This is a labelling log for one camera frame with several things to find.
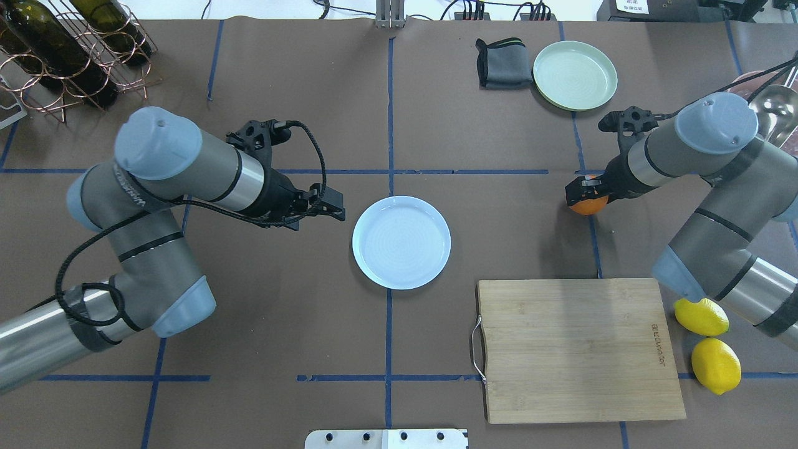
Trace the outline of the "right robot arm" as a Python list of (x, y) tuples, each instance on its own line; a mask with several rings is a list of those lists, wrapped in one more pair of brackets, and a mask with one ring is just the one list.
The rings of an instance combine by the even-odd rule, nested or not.
[(617, 134), (619, 154), (602, 175), (570, 182), (567, 206), (632, 199), (700, 176), (709, 193), (656, 260), (653, 276), (682, 298), (712, 299), (796, 349), (796, 278), (749, 250), (767, 223), (795, 221), (796, 158), (758, 137), (746, 100), (712, 93), (669, 122), (631, 106), (608, 113), (599, 128)]

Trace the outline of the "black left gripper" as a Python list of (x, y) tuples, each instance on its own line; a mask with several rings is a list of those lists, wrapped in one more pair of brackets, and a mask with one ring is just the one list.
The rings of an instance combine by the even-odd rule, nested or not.
[(273, 168), (266, 171), (267, 181), (264, 187), (265, 213), (262, 215), (262, 227), (282, 227), (299, 230), (301, 216), (327, 216), (337, 221), (347, 219), (344, 196), (341, 191), (323, 186), (321, 183), (311, 185), (309, 191), (298, 190), (287, 176)]

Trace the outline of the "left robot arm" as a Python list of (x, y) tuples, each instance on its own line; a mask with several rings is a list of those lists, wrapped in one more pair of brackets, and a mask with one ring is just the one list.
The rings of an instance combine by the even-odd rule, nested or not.
[(216, 309), (206, 276), (172, 214), (206, 208), (262, 228), (297, 230), (305, 217), (345, 221), (343, 195), (322, 181), (296, 188), (272, 148), (297, 120), (249, 120), (222, 140), (146, 106), (116, 136), (113, 159), (69, 187), (69, 213), (94, 236), (59, 268), (54, 295), (2, 324), (2, 393), (103, 352), (137, 332), (167, 338)]

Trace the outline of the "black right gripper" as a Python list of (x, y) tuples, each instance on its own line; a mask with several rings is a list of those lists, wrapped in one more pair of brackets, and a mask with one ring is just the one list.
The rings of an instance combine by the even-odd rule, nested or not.
[(566, 186), (567, 206), (605, 206), (609, 201), (642, 196), (642, 183), (633, 176), (627, 154), (618, 154), (598, 177), (577, 176)]

